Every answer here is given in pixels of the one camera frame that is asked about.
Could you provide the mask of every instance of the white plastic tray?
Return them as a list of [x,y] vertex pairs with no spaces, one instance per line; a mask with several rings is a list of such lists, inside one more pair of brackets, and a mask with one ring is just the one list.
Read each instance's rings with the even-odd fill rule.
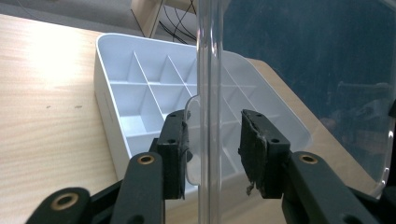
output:
[[[235,148],[242,109],[263,113],[290,140],[292,151],[309,146],[308,130],[253,65],[231,52],[222,58],[223,174],[243,172]],[[166,116],[196,95],[196,71],[194,46],[130,35],[98,37],[94,87],[119,179],[133,155],[149,150]]]

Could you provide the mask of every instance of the light wood surface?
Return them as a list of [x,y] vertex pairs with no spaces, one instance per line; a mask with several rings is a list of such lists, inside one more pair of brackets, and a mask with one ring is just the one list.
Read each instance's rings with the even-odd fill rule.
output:
[[[93,92],[100,33],[0,15],[0,223],[22,223],[44,198],[66,187],[91,194],[116,181]],[[348,156],[276,73],[250,60],[306,125],[318,153],[351,187],[375,182]],[[280,201],[250,203],[232,223],[284,223]],[[197,223],[197,204],[168,211],[168,223]]]

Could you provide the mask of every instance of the tray compartment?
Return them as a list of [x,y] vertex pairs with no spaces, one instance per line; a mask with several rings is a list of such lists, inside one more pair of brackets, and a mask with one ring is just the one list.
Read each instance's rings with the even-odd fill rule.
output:
[[184,109],[187,101],[191,98],[184,85],[151,85],[150,87],[158,102],[163,119],[166,119],[166,116],[174,111]]
[[113,84],[112,90],[126,136],[158,132],[162,128],[163,116],[148,85]]

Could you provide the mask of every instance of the clear plastic sheet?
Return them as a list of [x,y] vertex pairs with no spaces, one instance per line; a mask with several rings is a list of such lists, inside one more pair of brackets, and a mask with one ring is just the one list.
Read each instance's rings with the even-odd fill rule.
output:
[[[242,109],[263,113],[292,151],[318,154],[348,186],[380,194],[394,130],[394,6],[199,1],[198,96],[186,106],[186,121],[187,178],[199,185],[200,223],[284,222],[280,201],[257,190],[247,196],[237,154]],[[254,60],[238,63],[223,49]]]

